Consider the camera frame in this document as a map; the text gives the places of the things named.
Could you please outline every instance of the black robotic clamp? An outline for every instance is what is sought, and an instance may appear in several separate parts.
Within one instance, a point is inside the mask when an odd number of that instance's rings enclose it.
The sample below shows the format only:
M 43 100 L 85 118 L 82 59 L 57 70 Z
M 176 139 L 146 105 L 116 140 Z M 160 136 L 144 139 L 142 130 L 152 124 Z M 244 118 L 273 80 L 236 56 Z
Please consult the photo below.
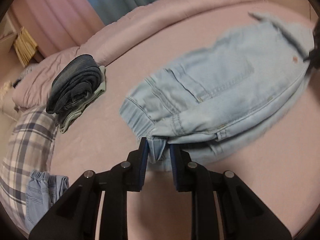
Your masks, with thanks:
M 148 142 L 110 171 L 86 171 L 31 231 L 29 240 L 94 240 L 101 192 L 105 191 L 99 239 L 127 240 L 127 191 L 144 184 Z M 172 174 L 179 192 L 192 192 L 192 240 L 219 240 L 214 191 L 225 240 L 291 240 L 271 210 L 231 171 L 208 171 L 179 145 L 170 146 Z

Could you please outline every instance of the stack of folded clothes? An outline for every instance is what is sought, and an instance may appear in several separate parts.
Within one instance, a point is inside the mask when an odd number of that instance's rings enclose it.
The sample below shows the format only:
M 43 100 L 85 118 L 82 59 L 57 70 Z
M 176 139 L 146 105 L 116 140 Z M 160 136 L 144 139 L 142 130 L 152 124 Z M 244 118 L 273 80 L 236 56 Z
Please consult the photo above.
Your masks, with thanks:
M 105 67 L 99 67 L 91 55 L 80 55 L 54 79 L 46 112 L 58 115 L 60 130 L 64 133 L 71 122 L 105 91 Z

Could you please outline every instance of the plaid pillow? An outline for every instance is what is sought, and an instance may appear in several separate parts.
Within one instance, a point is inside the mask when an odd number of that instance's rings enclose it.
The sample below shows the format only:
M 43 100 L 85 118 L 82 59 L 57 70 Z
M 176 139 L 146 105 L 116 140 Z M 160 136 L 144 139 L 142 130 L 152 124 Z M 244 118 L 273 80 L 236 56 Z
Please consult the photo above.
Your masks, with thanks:
M 0 165 L 0 201 L 12 221 L 25 229 L 26 186 L 36 169 L 49 171 L 57 125 L 45 106 L 25 112 L 14 128 Z

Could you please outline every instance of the pink bed sheet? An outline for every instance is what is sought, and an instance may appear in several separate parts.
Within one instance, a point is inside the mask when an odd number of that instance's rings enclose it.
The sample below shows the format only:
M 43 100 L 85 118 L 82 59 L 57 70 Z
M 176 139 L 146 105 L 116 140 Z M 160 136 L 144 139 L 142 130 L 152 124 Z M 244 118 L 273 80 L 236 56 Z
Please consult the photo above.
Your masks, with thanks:
M 291 10 L 252 2 L 204 12 L 159 31 L 108 65 L 105 94 L 58 134 L 51 173 L 67 175 L 73 183 L 86 170 L 102 172 L 124 161 L 138 146 L 118 113 L 128 91 L 177 56 L 210 46 L 227 29 L 254 23 L 248 11 L 313 27 Z M 295 235 L 320 203 L 319 131 L 317 73 L 294 108 L 262 138 L 208 168 L 234 171 Z M 175 192 L 171 173 L 148 172 L 142 192 L 128 193 L 129 239 L 189 239 L 190 208 L 190 194 Z

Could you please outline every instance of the light green folded pants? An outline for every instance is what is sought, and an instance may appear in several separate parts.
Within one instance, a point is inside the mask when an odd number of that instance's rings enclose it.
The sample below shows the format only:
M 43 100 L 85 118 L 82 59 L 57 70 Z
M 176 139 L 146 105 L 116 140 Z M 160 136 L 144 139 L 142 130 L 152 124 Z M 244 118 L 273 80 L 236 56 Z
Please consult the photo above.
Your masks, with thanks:
M 67 115 L 65 118 L 63 124 L 60 125 L 60 132 L 65 133 L 68 130 L 68 127 L 70 126 L 71 122 L 75 119 L 77 119 L 82 112 L 85 110 L 85 108 L 91 104 L 96 98 L 98 98 L 101 94 L 103 94 L 107 89 L 106 84 L 106 78 L 105 78 L 105 66 L 99 67 L 101 70 L 101 83 L 100 86 L 93 92 L 92 96 L 88 98 L 87 101 L 85 101 L 82 105 L 79 105 L 78 107 L 75 107 L 70 114 Z

